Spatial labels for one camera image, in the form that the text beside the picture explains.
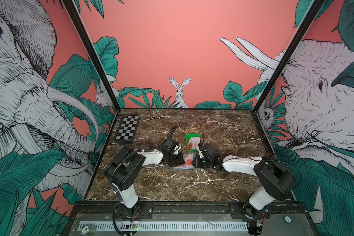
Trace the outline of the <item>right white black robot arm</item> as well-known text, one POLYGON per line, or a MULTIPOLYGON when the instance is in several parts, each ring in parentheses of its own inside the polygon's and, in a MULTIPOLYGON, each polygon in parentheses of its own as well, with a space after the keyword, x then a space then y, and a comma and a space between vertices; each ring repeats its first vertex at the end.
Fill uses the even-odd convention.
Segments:
POLYGON ((244 205, 248 215, 262 211, 274 200, 283 201, 296 182, 293 172, 273 154, 261 157, 238 157, 220 155, 211 144, 200 143, 193 165, 198 168, 213 168, 218 171, 237 172, 256 176, 261 187, 254 192, 244 205))

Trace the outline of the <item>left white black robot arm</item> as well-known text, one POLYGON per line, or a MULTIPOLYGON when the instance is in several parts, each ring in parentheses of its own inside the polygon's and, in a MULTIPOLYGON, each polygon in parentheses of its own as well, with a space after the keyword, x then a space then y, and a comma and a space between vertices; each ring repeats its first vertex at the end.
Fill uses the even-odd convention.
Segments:
POLYGON ((104 175, 109 187, 117 194, 120 203, 127 209, 134 209, 139 202, 134 182, 143 166, 169 162, 172 166, 183 164, 180 143, 166 138, 153 149, 131 149, 123 147, 107 165, 104 175))

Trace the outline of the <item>green card tray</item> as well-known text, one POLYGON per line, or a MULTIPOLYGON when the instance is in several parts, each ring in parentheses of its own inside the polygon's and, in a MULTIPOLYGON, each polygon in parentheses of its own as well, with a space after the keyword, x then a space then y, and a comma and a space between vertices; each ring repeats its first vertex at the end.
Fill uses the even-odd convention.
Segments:
POLYGON ((200 135, 198 133, 194 133, 194 134, 186 134, 185 135, 185 139, 186 139, 186 147, 188 146, 188 140, 191 138, 191 137, 200 137, 200 135))

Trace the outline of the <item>blue card holder wallet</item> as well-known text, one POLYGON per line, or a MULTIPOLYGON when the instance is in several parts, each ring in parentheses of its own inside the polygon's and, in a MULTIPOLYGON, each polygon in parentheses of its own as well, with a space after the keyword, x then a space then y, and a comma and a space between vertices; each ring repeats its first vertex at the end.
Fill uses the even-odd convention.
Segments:
POLYGON ((183 165, 173 167, 173 170, 186 170, 186 169, 195 169, 191 159, 187 160, 186 163, 183 165))

